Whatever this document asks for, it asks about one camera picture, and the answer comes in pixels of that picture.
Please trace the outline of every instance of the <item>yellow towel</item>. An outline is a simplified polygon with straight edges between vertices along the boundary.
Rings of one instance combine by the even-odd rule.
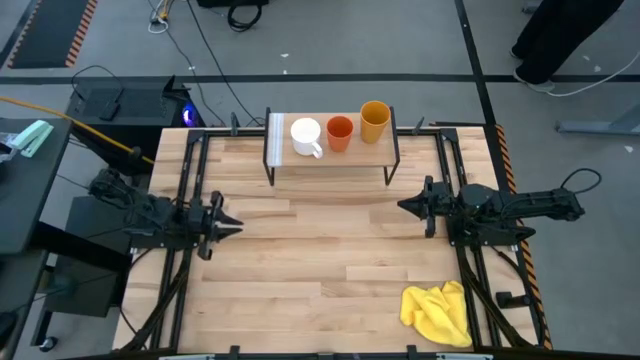
[[[413,324],[420,335],[433,342],[471,346],[464,289],[457,281],[447,282],[442,290],[437,286],[428,290],[415,286],[404,289],[400,320],[406,326]]]

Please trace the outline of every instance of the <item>person's leg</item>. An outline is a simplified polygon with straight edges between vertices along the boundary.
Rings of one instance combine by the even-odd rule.
[[[518,41],[511,48],[511,54],[524,59],[533,47],[547,25],[556,18],[565,0],[544,0],[531,16],[527,25],[522,29]]]
[[[573,51],[593,34],[623,0],[566,0],[560,13],[547,25],[533,50],[516,69],[516,75],[530,84],[549,80]]]

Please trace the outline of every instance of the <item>caster wheel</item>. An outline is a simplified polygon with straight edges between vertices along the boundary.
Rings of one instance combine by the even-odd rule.
[[[40,345],[40,351],[49,352],[53,350],[53,348],[56,347],[57,344],[58,338],[49,336],[48,338],[44,339],[44,342],[42,343],[42,345]]]

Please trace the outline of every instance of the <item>floor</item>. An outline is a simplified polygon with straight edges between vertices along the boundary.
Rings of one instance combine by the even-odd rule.
[[[634,191],[640,141],[554,131],[559,120],[621,115],[638,103],[637,76],[560,99],[514,83],[508,75],[517,62],[507,51],[528,19],[520,12],[520,0],[272,0],[255,30],[242,34],[230,31],[226,19],[193,4],[222,69],[243,81],[232,86],[255,116],[266,106],[281,112],[357,111],[373,98],[394,105],[399,125],[415,124],[423,116],[428,122],[484,123],[493,113],[505,128],[519,191],[558,186],[579,167],[599,170],[604,180],[580,196],[587,214],[578,223],[527,221],[538,231],[530,241],[538,282],[556,348],[640,354],[635,335],[640,290],[633,286],[640,270],[634,221],[640,203],[640,193]],[[10,38],[28,5],[29,0],[0,3],[0,44]],[[472,71],[458,17],[462,7],[485,78],[474,77],[479,74]],[[68,78],[88,65],[106,66],[120,77],[190,75],[189,65],[169,38],[147,32],[149,11],[145,0],[99,1],[74,68],[4,66],[0,94],[64,110],[71,94]],[[238,16],[250,16],[251,11],[244,14],[242,9]],[[198,75],[210,76],[202,84],[208,104],[225,119],[235,112],[246,124],[249,117],[225,85],[211,77],[219,73],[190,16],[185,1],[176,0],[170,16],[172,35]],[[640,0],[627,0],[560,69],[557,91],[572,91],[591,82],[588,76],[611,74],[624,66],[637,51],[629,34],[640,30],[639,16]],[[327,74],[362,76],[296,77]],[[626,74],[640,75],[640,62]],[[98,70],[86,75],[105,76]],[[478,95],[478,79],[486,79],[488,98]],[[201,105],[199,95],[192,95]],[[214,124],[206,110],[203,113]],[[2,103],[0,116],[49,115]],[[69,146],[59,173],[86,185],[103,166],[89,151]],[[585,176],[573,186],[589,181]],[[84,193],[56,178],[43,220],[64,226],[71,198]],[[39,306],[33,306],[16,358],[56,359],[109,350],[116,312],[107,319],[55,317],[50,333],[61,339],[58,347],[48,354],[30,348]]]

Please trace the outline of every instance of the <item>mug handle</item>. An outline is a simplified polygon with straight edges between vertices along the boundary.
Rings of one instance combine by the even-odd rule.
[[[313,152],[313,156],[315,156],[316,159],[320,159],[322,155],[324,155],[322,153],[322,148],[320,147],[320,145],[318,145],[317,142],[312,142],[311,145],[314,147],[314,149],[316,149],[316,151]]]

